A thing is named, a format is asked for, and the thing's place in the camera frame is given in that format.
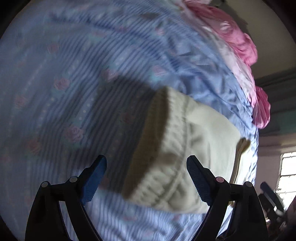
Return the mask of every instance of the wall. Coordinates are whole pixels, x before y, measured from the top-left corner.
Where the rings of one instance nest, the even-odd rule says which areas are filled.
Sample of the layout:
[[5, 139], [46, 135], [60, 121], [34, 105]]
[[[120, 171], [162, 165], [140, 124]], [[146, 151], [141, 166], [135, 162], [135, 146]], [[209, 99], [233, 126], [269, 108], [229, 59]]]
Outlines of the wall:
[[258, 157], [255, 180], [255, 189], [257, 193], [262, 192], [260, 190], [260, 184], [264, 181], [267, 182], [271, 189], [276, 189], [280, 170], [280, 157], [280, 155]]
[[254, 78], [296, 67], [296, 44], [275, 12], [262, 0], [227, 0], [244, 19], [258, 51]]

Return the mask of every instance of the cream knit fabric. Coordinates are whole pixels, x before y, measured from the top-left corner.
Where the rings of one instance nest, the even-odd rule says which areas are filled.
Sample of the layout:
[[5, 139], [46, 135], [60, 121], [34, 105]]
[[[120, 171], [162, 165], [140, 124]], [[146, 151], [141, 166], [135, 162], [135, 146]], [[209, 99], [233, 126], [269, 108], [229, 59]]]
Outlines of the cream knit fabric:
[[222, 114], [164, 87], [154, 96], [122, 195], [138, 205], [176, 213], [206, 213], [186, 168], [195, 155], [230, 181], [240, 133]]

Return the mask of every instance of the blue striped fabric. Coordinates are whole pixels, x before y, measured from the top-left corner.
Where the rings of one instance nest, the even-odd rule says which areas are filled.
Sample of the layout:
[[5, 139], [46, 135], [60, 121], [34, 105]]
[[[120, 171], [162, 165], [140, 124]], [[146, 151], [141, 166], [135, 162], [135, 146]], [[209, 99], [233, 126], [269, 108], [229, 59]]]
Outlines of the blue striped fabric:
[[104, 240], [192, 237], [204, 214], [161, 212], [120, 195], [164, 85], [216, 109], [252, 141], [254, 183], [252, 108], [217, 50], [174, 11], [154, 0], [43, 0], [14, 19], [0, 41], [0, 215], [18, 239], [40, 183], [78, 176], [99, 154], [107, 170], [86, 210]]

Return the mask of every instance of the pile of clothes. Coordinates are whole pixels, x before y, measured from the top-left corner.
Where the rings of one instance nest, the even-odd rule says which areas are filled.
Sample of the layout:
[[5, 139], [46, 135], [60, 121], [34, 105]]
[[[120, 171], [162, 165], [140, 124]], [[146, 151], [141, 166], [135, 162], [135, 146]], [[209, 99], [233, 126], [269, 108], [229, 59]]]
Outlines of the pile of clothes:
[[176, 0], [174, 4], [180, 7], [183, 18], [198, 32], [203, 32], [212, 39], [253, 107], [253, 123], [263, 129], [270, 121], [270, 103], [264, 90], [255, 86], [251, 71], [251, 65], [258, 59], [256, 46], [230, 15], [219, 8], [209, 6], [210, 2]]

